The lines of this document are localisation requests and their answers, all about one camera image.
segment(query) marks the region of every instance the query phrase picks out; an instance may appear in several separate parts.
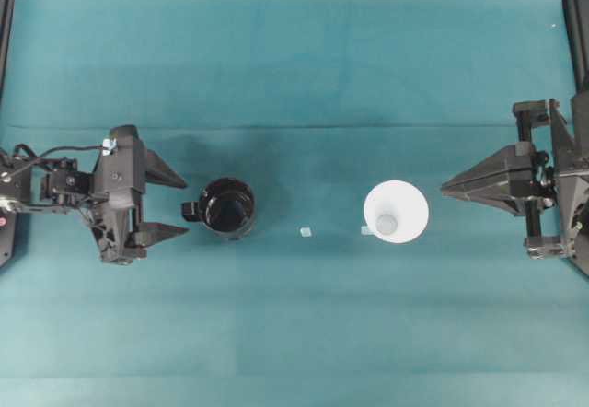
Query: black mug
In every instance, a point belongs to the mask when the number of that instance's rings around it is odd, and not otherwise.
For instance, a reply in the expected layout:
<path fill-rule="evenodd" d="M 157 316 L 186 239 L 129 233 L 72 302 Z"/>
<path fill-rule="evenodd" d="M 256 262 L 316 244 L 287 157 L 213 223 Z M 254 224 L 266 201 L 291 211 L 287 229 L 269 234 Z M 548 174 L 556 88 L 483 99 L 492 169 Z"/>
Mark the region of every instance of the black mug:
<path fill-rule="evenodd" d="M 222 178 L 201 192 L 198 202 L 182 204 L 186 221 L 202 221 L 214 233 L 226 239 L 240 239 L 254 223 L 254 194 L 237 179 Z"/>

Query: cable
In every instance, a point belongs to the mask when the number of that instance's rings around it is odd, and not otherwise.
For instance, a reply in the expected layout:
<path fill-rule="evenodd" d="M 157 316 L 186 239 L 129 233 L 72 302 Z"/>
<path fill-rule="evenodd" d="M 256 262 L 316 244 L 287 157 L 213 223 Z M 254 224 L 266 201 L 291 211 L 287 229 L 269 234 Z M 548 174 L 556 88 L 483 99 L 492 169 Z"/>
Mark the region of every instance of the cable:
<path fill-rule="evenodd" d="M 33 159 L 29 160 L 27 163 L 22 165 L 20 168 L 13 170 L 10 174 L 6 174 L 0 177 L 0 180 L 9 182 L 12 177 L 24 172 L 27 169 L 32 168 L 35 165 L 38 165 L 43 162 L 43 159 L 47 157 L 49 154 L 57 151 L 96 151 L 99 149 L 103 149 L 102 145 L 96 146 L 56 146 L 47 151 L 43 152 L 39 156 L 34 157 Z"/>
<path fill-rule="evenodd" d="M 12 157 L 18 156 L 18 153 L 20 152 L 21 149 L 27 153 L 29 158 L 35 158 L 37 156 L 37 154 L 35 154 L 35 151 L 33 151 L 28 145 L 21 143 L 20 145 L 15 146 L 13 153 L 12 153 Z"/>
<path fill-rule="evenodd" d="M 23 158 L 20 156 L 20 150 L 25 151 L 25 153 L 27 154 L 27 156 L 29 156 L 29 158 Z M 13 153 L 12 153 L 12 158 L 19 158 L 23 161 L 30 161 L 33 158 L 35 158 L 37 156 L 37 154 L 35 154 L 35 151 L 33 151 L 30 146 L 25 145 L 24 143 L 21 143 L 19 145 L 16 145 L 15 148 L 13 149 Z M 51 168 L 48 167 L 45 163 L 40 163 L 39 167 L 42 169 L 45 169 L 47 172 L 51 172 Z"/>

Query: teal background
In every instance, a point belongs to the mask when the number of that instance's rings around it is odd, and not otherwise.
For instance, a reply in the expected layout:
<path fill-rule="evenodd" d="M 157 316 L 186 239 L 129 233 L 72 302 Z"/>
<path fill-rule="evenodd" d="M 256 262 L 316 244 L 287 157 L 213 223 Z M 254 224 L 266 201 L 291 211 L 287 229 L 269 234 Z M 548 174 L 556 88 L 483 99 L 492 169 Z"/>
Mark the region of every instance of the teal background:
<path fill-rule="evenodd" d="M 188 226 L 222 175 L 259 214 L 129 267 L 77 215 L 24 219 L 0 405 L 586 405 L 587 280 L 438 190 L 514 141 L 513 102 L 573 91 L 560 0 L 16 0 L 3 147 L 133 122 L 190 183 L 149 186 L 147 220 Z M 429 201 L 410 244 L 360 234 L 388 179 Z"/>

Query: green fabric surface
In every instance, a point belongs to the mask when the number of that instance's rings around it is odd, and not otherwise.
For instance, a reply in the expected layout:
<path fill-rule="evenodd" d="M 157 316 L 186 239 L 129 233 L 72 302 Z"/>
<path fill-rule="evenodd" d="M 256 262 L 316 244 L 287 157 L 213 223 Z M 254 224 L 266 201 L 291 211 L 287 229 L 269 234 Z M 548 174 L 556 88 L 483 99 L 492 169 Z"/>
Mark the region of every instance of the green fabric surface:
<path fill-rule="evenodd" d="M 528 259 L 522 219 L 439 193 L 515 140 L 514 101 L 568 112 L 560 0 L 17 0 L 10 47 L 2 146 L 134 122 L 190 184 L 149 185 L 145 219 L 191 231 L 116 267 L 77 215 L 24 218 L 0 405 L 589 400 L 587 280 Z M 179 215 L 224 175 L 258 200 L 239 242 Z M 388 179 L 430 205 L 406 245 L 360 233 Z"/>

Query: small white object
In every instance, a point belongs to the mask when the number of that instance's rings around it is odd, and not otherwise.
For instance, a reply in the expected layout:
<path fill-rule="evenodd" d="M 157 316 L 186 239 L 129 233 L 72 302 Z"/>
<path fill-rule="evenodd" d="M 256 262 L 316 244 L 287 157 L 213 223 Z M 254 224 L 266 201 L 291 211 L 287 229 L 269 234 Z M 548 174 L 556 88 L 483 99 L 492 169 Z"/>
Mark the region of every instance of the small white object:
<path fill-rule="evenodd" d="M 380 183 L 364 201 L 368 229 L 389 243 L 416 239 L 427 227 L 429 217 L 429 206 L 422 192 L 406 181 Z"/>
<path fill-rule="evenodd" d="M 116 147 L 116 138 L 113 138 L 112 140 L 110 140 L 109 138 L 105 138 L 104 140 L 102 140 L 102 155 L 109 156 L 110 154 L 112 154 L 112 151 L 116 149 Z"/>

